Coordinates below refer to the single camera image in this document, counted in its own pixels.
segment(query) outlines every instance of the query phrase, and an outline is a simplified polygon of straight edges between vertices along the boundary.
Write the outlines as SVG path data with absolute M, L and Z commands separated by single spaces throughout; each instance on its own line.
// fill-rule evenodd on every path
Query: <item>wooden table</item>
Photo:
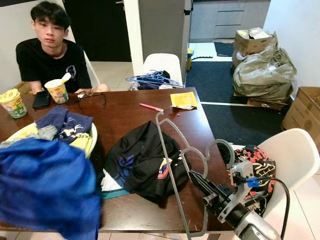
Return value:
M 109 149 L 121 137 L 149 120 L 155 122 L 158 112 L 142 107 L 139 103 L 164 109 L 164 118 L 172 120 L 180 128 L 190 145 L 204 153 L 207 144 L 214 140 L 214 136 L 202 106 L 199 105 L 194 110 L 179 110 L 170 107 L 170 94 L 191 91 L 194 92 L 199 103 L 195 88 L 188 87 L 107 92 L 104 93 L 105 106 L 101 103 L 101 99 L 98 100 L 101 96 L 95 96 L 81 100 L 80 106 L 82 109 L 79 108 L 77 96 L 70 94 L 70 100 L 61 106 L 68 108 L 70 112 L 93 117 L 98 132 L 98 140 L 90 159 L 96 167 L 99 167 L 103 164 Z M 22 99 L 28 109 L 28 114 L 22 118 L 13 119 L 0 107 L 0 141 L 6 140 L 16 131 L 43 117 L 50 109 L 57 106 L 52 102 L 49 107 L 34 110 L 32 108 L 33 95 L 23 95 Z M 176 131 L 168 123 L 161 125 L 161 129 L 174 138 L 181 148 L 185 147 Z M 215 184 L 229 183 L 230 180 L 217 146 L 212 147 L 210 154 L 212 157 L 208 162 L 208 179 Z M 190 153 L 186 157 L 190 160 L 193 170 L 202 172 L 203 166 L 199 157 L 194 153 Z M 190 181 L 180 192 L 181 202 L 191 232 L 202 229 L 203 197 L 202 192 Z M 21 230 L 26 231 L 26 229 L 0 223 L 0 231 Z M 228 224 L 221 224 L 217 217 L 212 214 L 209 216 L 207 231 L 229 230 L 231 230 L 231 227 Z M 175 195 L 170 196 L 166 204 L 158 206 L 137 194 L 129 194 L 103 201 L 100 232 L 183 233 L 185 229 Z

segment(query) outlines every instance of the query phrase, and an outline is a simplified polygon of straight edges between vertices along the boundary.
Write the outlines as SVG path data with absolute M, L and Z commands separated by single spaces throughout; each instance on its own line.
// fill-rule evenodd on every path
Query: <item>floor mat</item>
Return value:
M 234 52 L 233 43 L 215 42 L 214 46 L 218 57 L 232 57 Z
M 231 61 L 195 61 L 186 74 L 186 87 L 195 87 L 201 102 L 246 104 L 234 95 Z
M 280 112 L 262 107 L 202 105 L 215 139 L 235 145 L 259 145 L 282 132 L 288 107 Z

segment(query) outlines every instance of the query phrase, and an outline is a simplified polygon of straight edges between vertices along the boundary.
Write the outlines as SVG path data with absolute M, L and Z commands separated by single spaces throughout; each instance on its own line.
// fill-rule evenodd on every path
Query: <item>white plastic chair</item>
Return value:
M 243 147 L 232 145 L 234 150 Z M 313 176 L 320 166 L 319 152 L 315 142 L 308 132 L 300 128 L 280 132 L 259 144 L 258 147 L 275 161 L 275 177 L 283 181 L 289 191 Z M 276 182 L 263 218 L 285 197 L 284 189 Z
M 174 54 L 169 53 L 153 53 L 146 57 L 142 74 L 149 74 L 150 71 L 167 71 L 170 74 L 170 79 L 182 84 L 182 75 L 179 58 Z
M 92 65 L 89 61 L 87 54 L 84 51 L 83 51 L 83 53 L 84 53 L 85 65 L 86 65 L 86 69 L 89 74 L 91 85 L 92 85 L 92 87 L 98 86 L 100 84 L 100 81 L 95 73 L 94 68 L 92 67 Z

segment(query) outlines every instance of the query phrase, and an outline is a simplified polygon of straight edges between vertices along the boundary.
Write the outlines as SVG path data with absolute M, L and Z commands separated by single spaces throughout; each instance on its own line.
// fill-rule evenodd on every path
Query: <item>navy blue shirt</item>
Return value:
M 70 73 L 71 79 L 65 83 L 68 93 L 74 93 L 78 89 L 90 89 L 92 86 L 83 48 L 75 42 L 66 39 L 63 41 L 67 43 L 67 50 L 59 59 L 46 54 L 37 38 L 20 42 L 15 51 L 21 80 L 40 81 L 42 87 L 45 87 L 46 82 L 61 79 L 65 73 Z

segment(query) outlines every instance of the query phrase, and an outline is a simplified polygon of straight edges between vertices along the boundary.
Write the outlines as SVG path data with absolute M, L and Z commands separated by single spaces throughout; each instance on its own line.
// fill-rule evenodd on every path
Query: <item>trash bin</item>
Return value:
M 186 59 L 186 70 L 190 71 L 191 69 L 191 57 L 195 54 L 195 51 L 192 48 L 188 48 L 188 54 Z

